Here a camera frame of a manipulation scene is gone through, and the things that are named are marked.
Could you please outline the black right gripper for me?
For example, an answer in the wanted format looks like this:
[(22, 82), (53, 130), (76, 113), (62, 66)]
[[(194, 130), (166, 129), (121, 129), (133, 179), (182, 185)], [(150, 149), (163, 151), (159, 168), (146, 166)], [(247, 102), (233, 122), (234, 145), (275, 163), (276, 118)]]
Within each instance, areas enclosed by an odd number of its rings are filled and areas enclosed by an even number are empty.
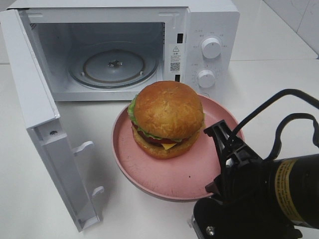
[(225, 120), (204, 130), (213, 138), (221, 173), (205, 186), (213, 195), (196, 202), (195, 220), (205, 239), (300, 239), (302, 233), (268, 200), (263, 160), (232, 133)]

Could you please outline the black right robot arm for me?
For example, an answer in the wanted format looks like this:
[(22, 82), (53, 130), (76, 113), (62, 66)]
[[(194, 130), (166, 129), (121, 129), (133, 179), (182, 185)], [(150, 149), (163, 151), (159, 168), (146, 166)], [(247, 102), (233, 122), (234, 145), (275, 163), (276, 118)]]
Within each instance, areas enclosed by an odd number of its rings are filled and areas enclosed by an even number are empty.
[(196, 202), (192, 225), (200, 239), (300, 239), (319, 227), (319, 157), (263, 159), (242, 139), (227, 140), (224, 120), (204, 130), (215, 143), (220, 174)]

